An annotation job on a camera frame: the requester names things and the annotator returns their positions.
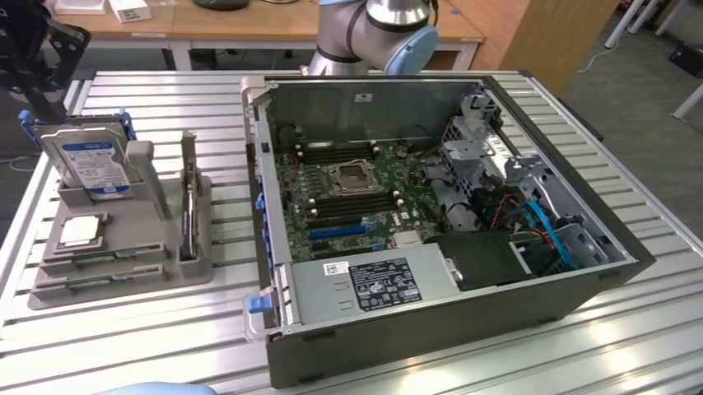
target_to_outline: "wooden table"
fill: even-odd
[[[179,71],[191,70],[191,49],[315,49],[319,5],[311,0],[271,4],[253,0],[235,12],[176,0],[174,7],[152,9],[148,21],[126,23],[112,12],[102,16],[56,16],[94,34],[92,48],[170,49]],[[458,53],[453,69],[467,70],[483,35],[453,6],[439,0],[438,51]]]

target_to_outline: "gray parts tray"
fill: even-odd
[[[198,246],[195,260],[180,259],[183,187],[180,179],[162,180],[171,219],[159,220],[154,203],[139,199],[143,185],[134,185],[135,199],[72,205],[83,189],[63,189],[63,202],[54,220],[47,250],[31,290],[28,306],[46,309],[212,280],[210,239],[210,178],[200,177],[198,197]],[[67,222],[76,217],[99,221],[90,242],[62,239]],[[83,224],[67,232],[84,233]]]

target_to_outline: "aluminum table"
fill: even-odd
[[[199,165],[214,181],[215,279],[31,310],[28,289],[59,204],[58,173],[43,156],[0,250],[0,392],[78,395],[146,381],[204,383],[219,393],[257,395],[674,393],[701,387],[703,244],[539,83],[495,72],[657,264],[561,322],[298,388],[271,388],[265,344],[246,341],[242,322],[242,298],[258,289],[239,94],[245,74],[99,72],[91,81],[74,82],[66,102],[74,114],[128,108],[138,137],[156,144],[162,177],[176,177],[182,166],[180,132],[198,135]],[[505,132],[529,153],[507,119]]]

